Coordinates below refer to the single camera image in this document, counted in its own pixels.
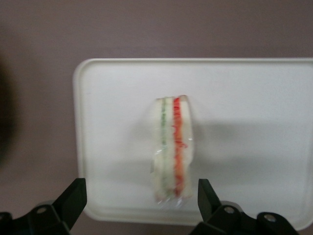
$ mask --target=white tray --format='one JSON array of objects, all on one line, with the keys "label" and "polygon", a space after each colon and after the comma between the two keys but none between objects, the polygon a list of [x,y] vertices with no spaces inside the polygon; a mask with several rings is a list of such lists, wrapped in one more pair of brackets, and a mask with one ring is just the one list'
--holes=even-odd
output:
[{"label": "white tray", "polygon": [[[91,59],[74,74],[86,213],[97,220],[196,225],[199,178],[250,216],[271,211],[296,229],[313,220],[313,60]],[[161,210],[150,181],[156,98],[189,96],[194,196]]]}]

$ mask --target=plastic wrap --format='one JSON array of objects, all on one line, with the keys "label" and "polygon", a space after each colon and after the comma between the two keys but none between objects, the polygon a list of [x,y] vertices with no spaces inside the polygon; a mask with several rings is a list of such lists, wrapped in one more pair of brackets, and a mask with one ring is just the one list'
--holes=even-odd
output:
[{"label": "plastic wrap", "polygon": [[153,117],[155,197],[159,203],[180,206],[192,196],[189,165],[193,159],[193,134],[187,96],[157,99]]}]

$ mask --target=screw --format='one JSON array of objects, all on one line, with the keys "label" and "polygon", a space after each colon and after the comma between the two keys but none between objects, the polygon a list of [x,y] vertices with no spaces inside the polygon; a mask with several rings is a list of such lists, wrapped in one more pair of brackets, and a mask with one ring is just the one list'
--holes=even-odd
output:
[{"label": "screw", "polygon": [[44,213],[46,210],[47,210],[46,207],[41,207],[36,212],[37,212],[37,214],[41,214],[41,213]]},{"label": "screw", "polygon": [[276,222],[276,218],[271,214],[264,215],[264,218],[267,219],[269,222]]},{"label": "screw", "polygon": [[233,214],[235,213],[235,210],[231,207],[225,207],[224,211],[226,211],[228,214]]}]

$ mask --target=black clamp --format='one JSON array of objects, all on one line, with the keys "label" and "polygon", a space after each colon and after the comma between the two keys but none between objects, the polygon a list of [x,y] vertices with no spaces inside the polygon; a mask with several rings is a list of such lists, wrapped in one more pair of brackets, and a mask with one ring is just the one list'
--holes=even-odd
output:
[{"label": "black clamp", "polygon": [[198,206],[203,218],[190,235],[298,235],[279,214],[259,213],[256,219],[233,205],[222,205],[207,179],[198,185]]},{"label": "black clamp", "polygon": [[87,203],[86,180],[75,179],[52,205],[35,207],[26,215],[12,219],[0,213],[1,235],[69,235]]}]

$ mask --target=dark blurry object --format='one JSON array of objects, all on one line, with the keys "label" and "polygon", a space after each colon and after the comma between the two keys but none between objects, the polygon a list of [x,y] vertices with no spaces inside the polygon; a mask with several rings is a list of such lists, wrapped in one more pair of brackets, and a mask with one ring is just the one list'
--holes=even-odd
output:
[{"label": "dark blurry object", "polygon": [[9,73],[0,60],[0,161],[16,129],[16,105]]},{"label": "dark blurry object", "polygon": [[256,219],[234,203],[222,203],[206,179],[198,185],[198,206],[203,218],[190,235],[297,235],[281,215],[262,212]]},{"label": "dark blurry object", "polygon": [[12,220],[0,213],[1,235],[69,235],[87,203],[86,180],[75,179],[52,205],[40,205]]}]

